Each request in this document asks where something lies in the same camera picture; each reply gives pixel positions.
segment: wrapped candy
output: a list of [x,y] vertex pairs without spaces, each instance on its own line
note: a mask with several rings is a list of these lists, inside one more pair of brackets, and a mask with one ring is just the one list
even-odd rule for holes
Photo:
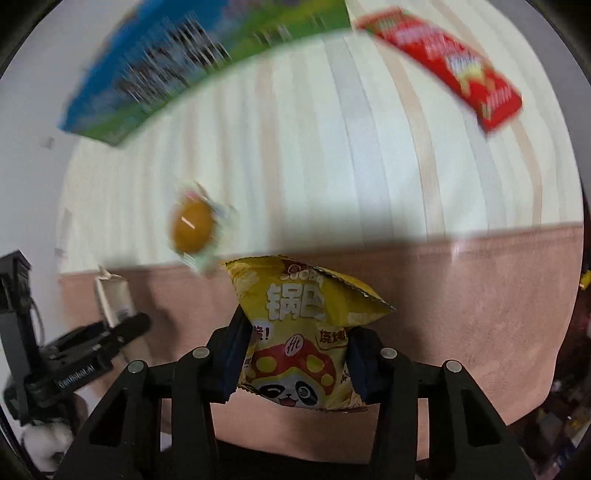
[[286,257],[225,266],[254,327],[239,386],[287,407],[362,406],[345,365],[348,331],[392,307],[353,277]]
[[217,250],[232,209],[213,202],[199,184],[186,187],[173,212],[172,249],[201,273],[218,264]]

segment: red snack package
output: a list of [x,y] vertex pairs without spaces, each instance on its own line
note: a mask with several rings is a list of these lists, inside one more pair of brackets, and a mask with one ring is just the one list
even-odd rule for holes
[[521,109],[521,95],[472,48],[401,8],[362,18],[357,28],[383,38],[431,70],[491,132]]

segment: pink fabric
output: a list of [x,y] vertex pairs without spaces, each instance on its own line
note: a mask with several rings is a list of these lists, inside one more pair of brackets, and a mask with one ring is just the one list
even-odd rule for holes
[[[371,285],[397,308],[372,324],[384,344],[432,365],[460,361],[511,423],[549,391],[573,310],[582,244],[583,227],[576,225],[291,256]],[[137,307],[154,320],[147,341],[157,362],[204,345],[215,328],[228,324],[237,305],[222,270],[210,277],[178,265],[116,273],[129,280]],[[98,319],[94,274],[61,279],[72,326]],[[116,374],[97,381],[97,391],[103,393]],[[421,403],[419,458],[428,455],[424,407]],[[226,405],[213,406],[213,414],[216,434],[227,442],[304,459],[361,463],[371,452],[377,410],[300,410],[238,391]]]

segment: yellow chip bag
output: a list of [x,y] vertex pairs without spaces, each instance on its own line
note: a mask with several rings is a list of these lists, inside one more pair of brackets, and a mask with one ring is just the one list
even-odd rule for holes
[[286,257],[225,266],[254,327],[239,386],[287,407],[361,406],[345,365],[348,331],[393,308],[353,277]]

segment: snack bag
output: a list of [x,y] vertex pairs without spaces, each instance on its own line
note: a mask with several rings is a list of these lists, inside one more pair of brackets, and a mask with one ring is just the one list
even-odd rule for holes
[[254,327],[239,386],[286,407],[362,406],[345,365],[348,331],[392,307],[353,277],[286,257],[225,266]]
[[474,109],[485,132],[521,109],[519,92],[486,58],[401,8],[362,18],[356,27],[384,39],[437,75]]

